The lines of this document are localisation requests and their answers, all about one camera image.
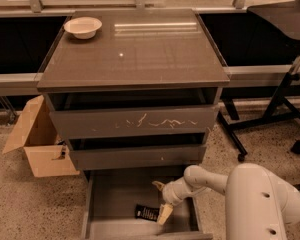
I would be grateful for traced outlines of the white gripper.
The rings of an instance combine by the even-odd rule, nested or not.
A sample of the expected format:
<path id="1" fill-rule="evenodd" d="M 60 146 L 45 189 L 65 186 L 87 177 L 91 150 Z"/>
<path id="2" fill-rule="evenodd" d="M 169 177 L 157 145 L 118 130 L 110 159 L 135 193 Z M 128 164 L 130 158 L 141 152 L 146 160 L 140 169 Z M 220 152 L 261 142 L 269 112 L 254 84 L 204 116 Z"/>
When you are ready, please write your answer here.
<path id="1" fill-rule="evenodd" d="M 163 200 L 168 203 L 160 206 L 157 218 L 157 223 L 164 225 L 173 212 L 172 205 L 179 205 L 185 198 L 190 197 L 192 188 L 183 178 L 166 185 L 159 181 L 153 181 L 152 184 L 162 192 Z"/>

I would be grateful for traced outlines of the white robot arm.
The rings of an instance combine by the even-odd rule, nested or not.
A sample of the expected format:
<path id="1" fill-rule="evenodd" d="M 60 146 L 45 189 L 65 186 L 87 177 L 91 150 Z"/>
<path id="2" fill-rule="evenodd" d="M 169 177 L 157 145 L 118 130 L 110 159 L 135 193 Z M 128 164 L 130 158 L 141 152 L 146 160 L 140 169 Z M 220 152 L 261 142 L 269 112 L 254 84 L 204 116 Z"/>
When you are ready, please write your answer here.
<path id="1" fill-rule="evenodd" d="M 287 240 L 285 227 L 300 222 L 299 190 L 257 164 L 240 164 L 228 175 L 191 165 L 181 178 L 153 184 L 164 200 L 157 219 L 160 225 L 186 198 L 206 189 L 225 197 L 227 240 Z"/>

